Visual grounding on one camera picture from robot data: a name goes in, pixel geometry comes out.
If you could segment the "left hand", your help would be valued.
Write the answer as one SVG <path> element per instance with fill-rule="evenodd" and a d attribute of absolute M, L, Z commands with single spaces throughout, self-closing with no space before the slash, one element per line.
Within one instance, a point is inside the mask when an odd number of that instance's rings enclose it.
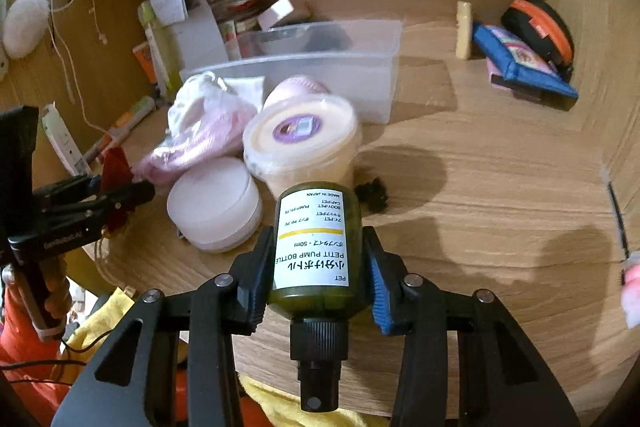
<path fill-rule="evenodd" d="M 65 256 L 39 261 L 36 265 L 7 265 L 2 281 L 23 309 L 41 339 L 60 337 L 66 314 L 72 306 Z"/>

